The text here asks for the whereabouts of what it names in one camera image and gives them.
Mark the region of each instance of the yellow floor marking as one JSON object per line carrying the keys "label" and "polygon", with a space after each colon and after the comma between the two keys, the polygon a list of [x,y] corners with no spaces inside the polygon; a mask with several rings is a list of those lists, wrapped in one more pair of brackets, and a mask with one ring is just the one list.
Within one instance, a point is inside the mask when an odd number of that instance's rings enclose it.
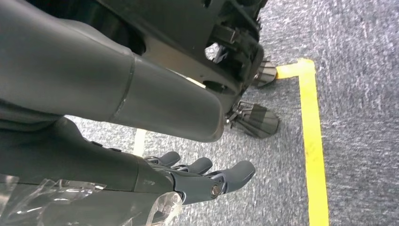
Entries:
{"label": "yellow floor marking", "polygon": [[278,66],[277,71],[277,79],[299,77],[306,184],[309,197],[309,225],[328,226],[326,175],[314,62],[308,59],[299,59],[296,64]]}
{"label": "yellow floor marking", "polygon": [[144,154],[144,142],[145,134],[147,133],[144,129],[137,129],[135,135],[135,146],[133,148],[133,154],[142,157]]}

